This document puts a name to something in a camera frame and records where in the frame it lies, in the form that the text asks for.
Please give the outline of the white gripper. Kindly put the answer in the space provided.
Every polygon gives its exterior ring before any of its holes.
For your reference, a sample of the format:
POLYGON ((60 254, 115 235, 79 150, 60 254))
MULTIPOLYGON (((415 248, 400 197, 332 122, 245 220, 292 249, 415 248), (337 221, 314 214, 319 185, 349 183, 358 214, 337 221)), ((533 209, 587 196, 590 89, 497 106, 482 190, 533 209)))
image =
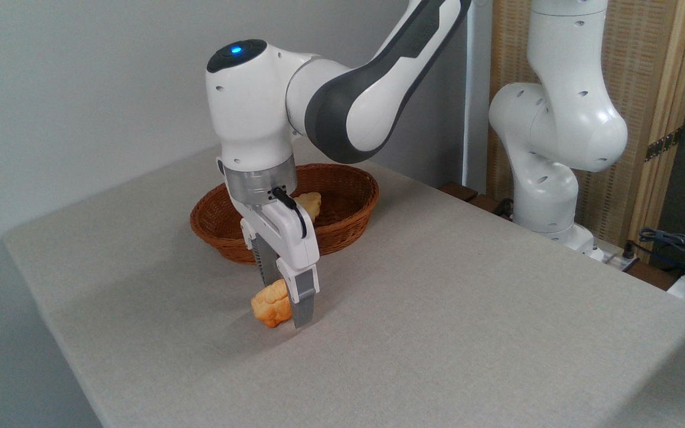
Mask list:
POLYGON ((312 322, 315 295, 320 292, 315 263, 320 258, 310 216, 301 207, 290 209, 282 202, 249 206, 232 200, 242 215, 240 227, 248 249, 252 250, 263 286, 285 279, 294 327, 312 322), (276 265, 282 258, 282 273, 276 265))

